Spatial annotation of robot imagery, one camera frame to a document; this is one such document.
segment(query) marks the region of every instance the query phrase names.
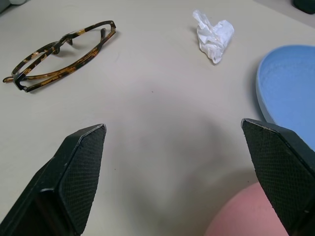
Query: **light blue dish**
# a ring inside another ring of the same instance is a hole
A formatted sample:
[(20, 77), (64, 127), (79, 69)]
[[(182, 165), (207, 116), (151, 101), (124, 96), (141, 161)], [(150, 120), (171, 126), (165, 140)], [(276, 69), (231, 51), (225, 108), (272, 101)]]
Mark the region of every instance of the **light blue dish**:
[(315, 46), (283, 46), (267, 54), (256, 93), (267, 122), (295, 131), (315, 150)]

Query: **table surface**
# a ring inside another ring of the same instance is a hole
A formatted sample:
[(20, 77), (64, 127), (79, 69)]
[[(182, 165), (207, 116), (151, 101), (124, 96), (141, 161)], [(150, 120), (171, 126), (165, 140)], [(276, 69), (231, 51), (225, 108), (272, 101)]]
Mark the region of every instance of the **table surface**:
[[(218, 65), (199, 50), (195, 9), (235, 28)], [(262, 119), (260, 60), (281, 45), (315, 44), (315, 29), (253, 0), (31, 0), (0, 16), (1, 76), (104, 20), (117, 34), (80, 70), (33, 93), (0, 85), (0, 220), (67, 135), (105, 123), (84, 235), (202, 236), (220, 207), (257, 181), (240, 124)], [(70, 64), (99, 31), (81, 38), (34, 74)]]

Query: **tortoiseshell glasses frame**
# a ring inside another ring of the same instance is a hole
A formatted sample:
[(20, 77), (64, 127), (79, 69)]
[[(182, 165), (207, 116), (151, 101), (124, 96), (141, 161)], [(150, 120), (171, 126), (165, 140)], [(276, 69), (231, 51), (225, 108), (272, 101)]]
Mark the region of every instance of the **tortoiseshell glasses frame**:
[[(89, 51), (87, 54), (85, 54), (83, 57), (78, 59), (75, 63), (54, 71), (50, 72), (47, 74), (41, 74), (41, 75), (34, 75), (34, 76), (27, 76), (38, 64), (40, 64), (43, 60), (45, 60), (50, 54), (58, 54), (60, 52), (60, 47), (67, 42), (68, 44), (72, 45), (73, 42), (72, 40), (85, 32), (88, 32), (90, 30), (93, 30), (97, 27), (103, 26), (103, 25), (110, 25), (111, 26), (111, 31), (110, 33), (105, 36), (105, 28), (102, 28), (100, 31), (101, 34), (101, 40), (99, 44), (97, 44), (91, 51)], [(79, 30), (77, 32), (72, 32), (68, 33), (65, 36), (63, 36), (59, 41), (49, 43), (46, 46), (38, 49), (31, 55), (29, 55), (27, 58), (25, 58), (20, 64), (18, 64), (14, 70), (12, 71), (12, 76), (6, 77), (3, 82), (4, 83), (10, 83), (13, 82), (19, 90), (24, 90), (25, 92), (30, 92), (34, 89), (40, 88), (44, 85), (47, 85), (55, 80), (61, 79), (74, 71), (78, 70), (81, 68), (83, 65), (91, 61), (100, 51), (101, 47), (103, 44), (110, 39), (114, 34), (116, 33), (116, 26), (113, 21), (103, 21), (99, 22), (95, 25), (92, 25), (90, 27), (87, 27), (85, 29)], [(23, 72), (20, 72), (20, 69), (30, 60), (34, 59), (35, 57), (38, 56), (38, 54), (43, 53), (39, 58), (37, 58), (32, 64), (30, 64)], [(26, 81), (26, 80), (37, 80), (37, 79), (44, 79), (48, 78), (45, 81), (42, 81), (38, 84), (32, 85), (32, 86), (23, 86), (21, 85), (21, 81)]]

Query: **dark object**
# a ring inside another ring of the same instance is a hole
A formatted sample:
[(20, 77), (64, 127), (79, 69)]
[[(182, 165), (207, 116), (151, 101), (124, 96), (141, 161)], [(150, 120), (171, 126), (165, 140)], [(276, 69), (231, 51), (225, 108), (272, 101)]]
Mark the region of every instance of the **dark object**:
[[(97, 44), (91, 51), (89, 51), (87, 54), (85, 54), (83, 57), (81, 57), (79, 60), (77, 60), (75, 63), (51, 72), (51, 73), (47, 73), (47, 74), (42, 74), (42, 75), (35, 75), (35, 76), (26, 76), (27, 74), (29, 74), (38, 64), (40, 64), (43, 60), (45, 60), (50, 54), (58, 54), (60, 52), (60, 47), (67, 42), (68, 44), (72, 45), (73, 42), (72, 40), (82, 34), (84, 34), (85, 32), (88, 32), (90, 30), (93, 30), (97, 27), (103, 26), (103, 25), (110, 25), (111, 26), (111, 31), (110, 33), (105, 36), (105, 28), (102, 28), (100, 30), (100, 34), (101, 34), (101, 39), (100, 39), (100, 43)], [(71, 73), (73, 73), (74, 71), (78, 70), (79, 68), (81, 68), (83, 65), (85, 65), (86, 63), (88, 63), (89, 61), (91, 61), (100, 51), (101, 47), (103, 46), (103, 44), (110, 39), (116, 32), (116, 26), (115, 23), (113, 21), (103, 21), (100, 23), (97, 23), (95, 25), (92, 25), (90, 27), (87, 27), (85, 29), (79, 30), (77, 32), (74, 33), (68, 33), (65, 36), (63, 36), (59, 41), (57, 42), (53, 42), (53, 43), (49, 43), (46, 46), (38, 49), (37, 51), (35, 51), (34, 53), (32, 53), (31, 55), (29, 55), (27, 58), (25, 58), (20, 64), (18, 64), (14, 70), (12, 71), (12, 76), (6, 77), (4, 78), (3, 82), (4, 83), (9, 83), (9, 82), (14, 82), (14, 84), (18, 87), (19, 90), (24, 90), (25, 92), (30, 92), (34, 89), (37, 89), (39, 87), (42, 87), (46, 84), (49, 84), (57, 79), (61, 79)], [(34, 59), (35, 57), (38, 56), (38, 54), (43, 53), (39, 58), (37, 58), (31, 65), (29, 65), (23, 72), (19, 72), (20, 69), (30, 60)], [(44, 78), (49, 78), (41, 83), (32, 85), (30, 87), (27, 86), (23, 86), (21, 85), (21, 81), (25, 81), (25, 80), (37, 80), (37, 79), (44, 79)]]
[(315, 14), (315, 0), (293, 0), (293, 5), (307, 14)]
[(31, 179), (0, 225), (0, 236), (83, 233), (97, 189), (106, 128), (81, 129)]
[(315, 153), (291, 130), (242, 121), (257, 178), (290, 236), (315, 235)]

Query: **pink ball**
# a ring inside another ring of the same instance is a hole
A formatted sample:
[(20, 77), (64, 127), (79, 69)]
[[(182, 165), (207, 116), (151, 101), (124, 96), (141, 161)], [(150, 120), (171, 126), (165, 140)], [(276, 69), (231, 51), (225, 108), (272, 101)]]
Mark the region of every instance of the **pink ball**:
[(259, 183), (243, 189), (216, 215), (205, 236), (288, 236)]

